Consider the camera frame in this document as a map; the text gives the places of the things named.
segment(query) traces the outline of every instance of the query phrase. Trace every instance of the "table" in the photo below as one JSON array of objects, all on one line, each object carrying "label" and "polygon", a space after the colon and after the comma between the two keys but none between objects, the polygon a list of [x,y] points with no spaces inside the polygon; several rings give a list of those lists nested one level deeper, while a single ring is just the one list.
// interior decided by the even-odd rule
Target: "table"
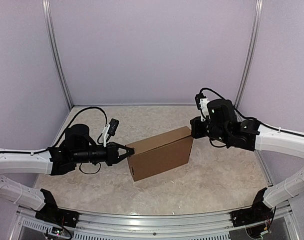
[{"label": "table", "polygon": [[[63,128],[81,108],[75,107]],[[120,120],[111,141],[128,144],[179,127],[190,127],[199,116],[194,106],[111,106],[109,118]],[[103,114],[91,109],[75,123],[90,127],[96,139],[104,126]],[[82,165],[86,172],[98,166]],[[170,171],[133,181],[127,161],[102,164],[95,175],[78,169],[63,176],[40,175],[35,184],[52,192],[59,207],[121,215],[184,215],[249,206],[266,181],[254,153],[237,148],[214,148],[208,138],[195,139],[189,163]]]}]

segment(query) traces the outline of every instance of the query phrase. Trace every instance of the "box top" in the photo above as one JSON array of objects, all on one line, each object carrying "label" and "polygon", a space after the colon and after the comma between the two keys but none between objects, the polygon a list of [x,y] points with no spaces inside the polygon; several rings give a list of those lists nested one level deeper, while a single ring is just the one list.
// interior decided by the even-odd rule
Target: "box top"
[{"label": "box top", "polygon": [[150,138],[146,138],[140,141],[130,143],[126,146],[130,148],[134,148],[135,154],[133,156],[137,156],[144,152],[148,152],[150,150],[175,142],[177,140],[186,138],[190,135],[191,135],[191,130],[187,126],[184,126],[172,131],[168,131],[156,136],[152,136]]}]

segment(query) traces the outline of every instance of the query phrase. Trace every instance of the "vertical metal rail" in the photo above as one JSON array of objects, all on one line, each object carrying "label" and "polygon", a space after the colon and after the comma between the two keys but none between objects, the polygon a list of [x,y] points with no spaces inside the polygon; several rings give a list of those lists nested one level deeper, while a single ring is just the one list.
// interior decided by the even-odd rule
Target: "vertical metal rail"
[{"label": "vertical metal rail", "polygon": [[56,45],[56,40],[55,40],[55,34],[54,34],[54,27],[53,27],[53,21],[52,21],[52,15],[51,15],[51,7],[50,7],[50,2],[49,0],[42,0],[42,5],[43,5],[43,11],[44,11],[44,17],[45,17],[45,23],[46,23],[46,28],[47,28],[47,33],[48,37],[50,40],[50,46],[52,49],[52,54],[54,58],[54,63],[56,66],[58,78],[64,93],[64,97],[66,100],[66,104],[71,110],[73,108],[73,101],[71,98],[71,94],[68,90],[67,83],[64,77],[62,65],[61,65],[61,60],[58,54],[57,50],[57,45]]},{"label": "vertical metal rail", "polygon": [[261,22],[261,15],[262,15],[262,8],[263,8],[263,0],[256,0],[256,8],[255,8],[255,15],[254,15],[254,21],[253,21],[253,27],[252,27],[252,34],[251,34],[251,39],[250,39],[250,44],[248,47],[247,51],[247,56],[246,56],[246,61],[245,61],[245,66],[242,74],[242,80],[240,83],[240,86],[238,88],[236,100],[235,100],[235,107],[238,108],[241,103],[241,99],[244,94],[246,82],[248,79],[248,75],[250,72],[253,56],[254,56],[254,51],[255,51],[255,46],[256,46],[256,41],[257,41],[257,36],[258,36],[258,31],[259,31],[259,26]]}]

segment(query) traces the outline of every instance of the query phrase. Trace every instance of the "wall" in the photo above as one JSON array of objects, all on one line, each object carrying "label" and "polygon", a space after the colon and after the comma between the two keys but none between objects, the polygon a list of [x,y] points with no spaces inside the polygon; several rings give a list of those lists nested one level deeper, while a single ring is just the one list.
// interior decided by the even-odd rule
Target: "wall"
[{"label": "wall", "polygon": [[74,104],[193,104],[201,87],[234,99],[255,0],[51,1]]},{"label": "wall", "polygon": [[[240,110],[263,122],[304,132],[304,0],[264,1],[258,42]],[[304,160],[263,152],[275,183]],[[304,239],[304,193],[290,201]]]},{"label": "wall", "polygon": [[[0,0],[0,147],[47,147],[67,114],[41,1]],[[32,186],[36,175],[10,177]],[[8,239],[16,209],[0,199],[0,240]]]}]

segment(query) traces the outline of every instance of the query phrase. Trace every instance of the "brown box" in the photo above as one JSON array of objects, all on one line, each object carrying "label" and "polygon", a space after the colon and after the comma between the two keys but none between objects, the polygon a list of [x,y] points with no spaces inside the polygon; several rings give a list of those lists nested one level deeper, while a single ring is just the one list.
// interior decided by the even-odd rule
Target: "brown box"
[{"label": "brown box", "polygon": [[187,164],[192,144],[191,130],[186,126],[128,144],[135,150],[127,158],[134,181]]}]

